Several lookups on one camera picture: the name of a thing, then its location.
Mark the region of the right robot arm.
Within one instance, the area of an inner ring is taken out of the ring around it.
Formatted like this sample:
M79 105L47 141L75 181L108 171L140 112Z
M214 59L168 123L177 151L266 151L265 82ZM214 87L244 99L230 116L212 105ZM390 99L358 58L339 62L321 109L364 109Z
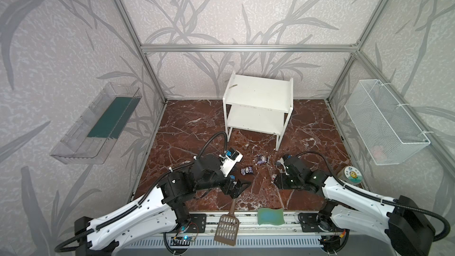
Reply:
M280 190L306 191L323 197L325 206L309 221L324 232L358 232L391 245L400 256L427 256L434 242L451 231L443 216L421 209L410 198L381 196L340 180L333 170L311 170L296 156L278 160L274 179Z

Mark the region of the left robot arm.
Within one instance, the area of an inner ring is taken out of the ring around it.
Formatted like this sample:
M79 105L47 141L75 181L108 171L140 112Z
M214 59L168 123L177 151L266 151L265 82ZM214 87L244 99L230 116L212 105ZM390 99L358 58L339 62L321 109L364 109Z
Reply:
M167 169L138 199L100 218L82 217L75 221L74 236L58 244L56 253L77 256L114 256L141 239L185 230L191 222L186 202L199 191L220 189L236 199L250 186L231 171L243 155L228 143L221 154L205 154L207 145L191 161Z

